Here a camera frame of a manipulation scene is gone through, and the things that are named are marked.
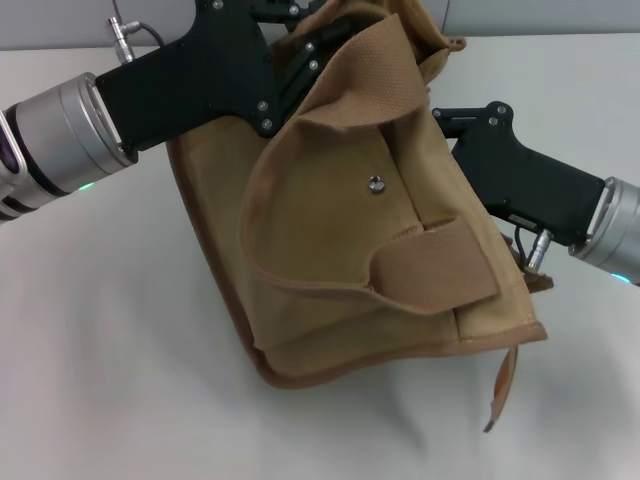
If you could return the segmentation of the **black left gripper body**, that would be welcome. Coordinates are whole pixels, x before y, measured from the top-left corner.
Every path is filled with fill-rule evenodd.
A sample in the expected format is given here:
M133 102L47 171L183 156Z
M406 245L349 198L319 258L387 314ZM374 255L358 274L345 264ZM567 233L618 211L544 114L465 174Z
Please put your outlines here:
M249 1L199 1L178 40L97 77L128 149L146 150L221 116L244 119L261 136L269 124L269 48Z

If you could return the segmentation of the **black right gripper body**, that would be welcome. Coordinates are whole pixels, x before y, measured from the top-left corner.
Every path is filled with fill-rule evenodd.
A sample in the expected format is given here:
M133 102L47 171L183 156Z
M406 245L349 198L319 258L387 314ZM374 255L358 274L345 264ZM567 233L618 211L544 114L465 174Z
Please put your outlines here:
M485 107L486 130L454 139L452 155L486 210L560 245L584 243L604 180L525 147L509 105Z

